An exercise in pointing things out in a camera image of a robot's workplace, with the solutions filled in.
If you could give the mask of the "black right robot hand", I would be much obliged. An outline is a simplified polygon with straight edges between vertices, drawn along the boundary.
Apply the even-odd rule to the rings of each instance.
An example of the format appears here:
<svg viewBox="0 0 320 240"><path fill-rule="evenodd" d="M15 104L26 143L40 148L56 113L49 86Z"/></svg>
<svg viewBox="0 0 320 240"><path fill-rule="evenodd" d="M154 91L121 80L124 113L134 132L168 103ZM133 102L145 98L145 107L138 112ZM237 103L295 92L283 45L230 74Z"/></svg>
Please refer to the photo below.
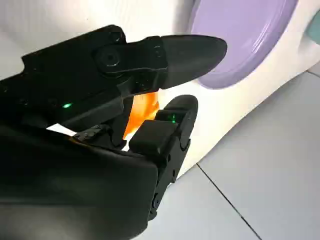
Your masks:
<svg viewBox="0 0 320 240"><path fill-rule="evenodd" d="M227 43L206 35L128 43L108 25L22 57L0 82L0 237L130 240L191 144L198 100L176 96L124 140L134 96L195 80Z"/></svg>

